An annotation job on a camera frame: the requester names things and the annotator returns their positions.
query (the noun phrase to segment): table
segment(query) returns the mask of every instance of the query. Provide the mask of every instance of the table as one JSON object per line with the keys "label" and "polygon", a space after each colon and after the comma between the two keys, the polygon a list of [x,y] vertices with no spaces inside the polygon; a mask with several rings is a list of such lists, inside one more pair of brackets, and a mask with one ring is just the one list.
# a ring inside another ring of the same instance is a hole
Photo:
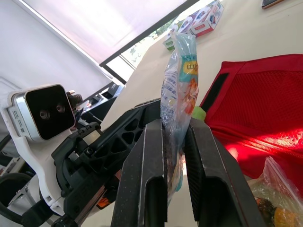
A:
{"label": "table", "polygon": [[[303,53],[303,2],[285,0],[266,10],[261,8],[261,2],[223,0],[224,12],[216,29],[197,38],[200,89],[197,105],[211,86],[222,61],[248,61]],[[103,129],[128,109],[160,97],[164,70],[171,55],[162,43],[163,39],[149,48],[102,122]],[[100,226],[102,218],[109,226],[111,217],[102,212],[88,218],[85,224],[90,222],[91,225],[87,226]],[[96,219],[100,220],[97,225],[93,223]],[[181,191],[171,201],[166,226],[196,227],[186,176]]]}

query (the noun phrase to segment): red mesh vest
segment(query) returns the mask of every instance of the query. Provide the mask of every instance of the red mesh vest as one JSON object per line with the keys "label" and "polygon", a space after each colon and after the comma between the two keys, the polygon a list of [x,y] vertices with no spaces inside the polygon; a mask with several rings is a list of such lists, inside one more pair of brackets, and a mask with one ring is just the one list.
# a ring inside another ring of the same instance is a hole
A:
{"label": "red mesh vest", "polygon": [[272,156],[303,195],[303,55],[223,62],[201,107],[244,174]]}

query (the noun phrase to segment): clear plastic bag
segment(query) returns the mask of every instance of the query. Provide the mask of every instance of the clear plastic bag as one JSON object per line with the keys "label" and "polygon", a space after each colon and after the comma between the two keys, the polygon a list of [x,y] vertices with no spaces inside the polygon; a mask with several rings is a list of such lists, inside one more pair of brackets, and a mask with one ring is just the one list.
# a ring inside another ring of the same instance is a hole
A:
{"label": "clear plastic bag", "polygon": [[172,33],[171,38],[175,51],[164,72],[160,105],[168,164],[168,201],[181,184],[182,144],[199,91],[196,37]]}
{"label": "clear plastic bag", "polygon": [[272,157],[266,158],[262,175],[248,184],[267,226],[303,227],[302,198]]}

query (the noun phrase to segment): food in bag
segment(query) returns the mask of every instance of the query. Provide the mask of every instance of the food in bag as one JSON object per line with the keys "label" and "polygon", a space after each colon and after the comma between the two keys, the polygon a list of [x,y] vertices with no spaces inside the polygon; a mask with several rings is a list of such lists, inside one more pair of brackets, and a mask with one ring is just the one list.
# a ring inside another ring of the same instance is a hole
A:
{"label": "food in bag", "polygon": [[196,37],[172,33],[171,38],[175,51],[164,72],[160,105],[167,156],[169,201],[182,180],[182,145],[199,91]]}
{"label": "food in bag", "polygon": [[248,184],[268,227],[303,227],[303,201],[298,189],[272,157],[263,173]]}

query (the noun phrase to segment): orange sticker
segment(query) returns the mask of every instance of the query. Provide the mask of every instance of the orange sticker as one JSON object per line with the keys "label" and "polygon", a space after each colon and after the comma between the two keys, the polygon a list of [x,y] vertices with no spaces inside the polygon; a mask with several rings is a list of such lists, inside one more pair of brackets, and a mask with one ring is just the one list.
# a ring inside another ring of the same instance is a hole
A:
{"label": "orange sticker", "polygon": [[103,197],[97,204],[97,207],[101,210],[107,207],[111,202],[108,200],[108,198]]}

